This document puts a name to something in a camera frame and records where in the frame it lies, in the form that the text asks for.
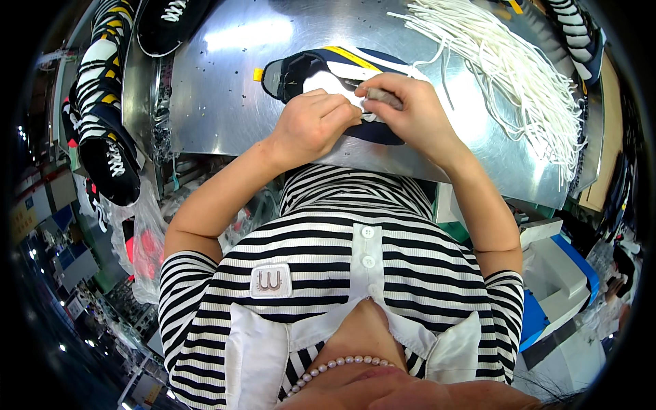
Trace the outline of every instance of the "woman's arm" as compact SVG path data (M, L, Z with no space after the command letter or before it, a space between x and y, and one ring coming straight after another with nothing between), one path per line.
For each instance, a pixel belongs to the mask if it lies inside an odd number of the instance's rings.
M365 96L367 87L396 94L403 102L402 111L375 100L365 101L365 109L385 120L394 133L448 175L483 277L506 269L521 272L517 224L483 167L455 134L433 86L384 73L360 84L356 95Z
M199 251L219 262L217 237L253 195L277 175L328 152L339 136L360 124L362 111L343 95L314 90L287 103L273 133L206 181L171 221L164 257Z

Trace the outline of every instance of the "black and white striped shirt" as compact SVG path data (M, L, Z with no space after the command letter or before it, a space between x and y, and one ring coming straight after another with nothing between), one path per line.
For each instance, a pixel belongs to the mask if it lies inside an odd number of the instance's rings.
M232 303L278 323L347 303L354 225L382 230L382 297L389 310L435 335L477 312L476 379L510 383L522 328L522 278L501 271L483 279L472 252L430 216L411 178L312 165L287 181L280 218L242 239L219 264L195 251L171 255L161 270L159 322L175 394L192 408L226 408ZM291 296L251 297L253 269L279 262L289 265ZM279 400L324 343L289 352ZM426 357L404 348L409 373L424 378Z

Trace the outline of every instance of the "stainless steel table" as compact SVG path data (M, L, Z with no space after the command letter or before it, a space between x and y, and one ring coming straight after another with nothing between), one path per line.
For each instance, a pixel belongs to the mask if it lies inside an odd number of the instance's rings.
M477 1L493 10L514 32L538 45L562 73L573 65L544 16L530 2L524 14ZM225 0L212 10L191 41L180 47L173 65L170 104L174 152L240 155L265 138L283 109L268 96L253 70L298 51L326 45L353 45L394 55L412 63L429 60L438 45L403 27L386 12L406 13L399 0ZM146 138L148 96L157 62L133 40L123 90L123 120L133 135ZM539 159L530 145L511 141L485 109L474 76L452 54L442 87L441 60L420 70L434 83L458 136L482 163L502 195L561 208L567 188L558 189L557 168ZM511 113L510 104L506 113ZM318 163L448 182L446 175L409 146L383 146L342 136Z

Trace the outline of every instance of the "woman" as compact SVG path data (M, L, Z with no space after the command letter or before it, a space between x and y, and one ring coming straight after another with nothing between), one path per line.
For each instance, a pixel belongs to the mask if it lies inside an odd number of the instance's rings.
M226 256L216 240L266 183L327 154L361 110L315 90L208 180L171 222L159 319L173 391L201 409L530 408L508 386L522 267L517 226L433 86L384 73L403 111L368 100L453 183L473 254L430 221L410 178L311 165L280 218Z

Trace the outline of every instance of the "clear plastic bag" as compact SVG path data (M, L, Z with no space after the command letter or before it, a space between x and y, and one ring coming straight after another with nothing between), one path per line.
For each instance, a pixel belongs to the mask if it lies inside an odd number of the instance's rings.
M209 174L199 176L195 180L189 181L185 185L181 186L180 189L173 192L169 198L164 199L161 206L162 218L164 218L164 220L167 222L171 222L175 213L178 212L178 209L180 209L180 206L182 206L182 203L209 177Z
M239 210L232 223L218 237L223 255L253 230L276 219L279 203L280 191L276 189L273 182L259 190L248 204Z
M162 219L149 180L141 178L139 199L128 207L119 207L104 199L113 228L112 245L120 265L134 275L134 298L139 303L159 302L159 275L163 262L164 237L168 224ZM133 261L127 256L123 221L134 217Z

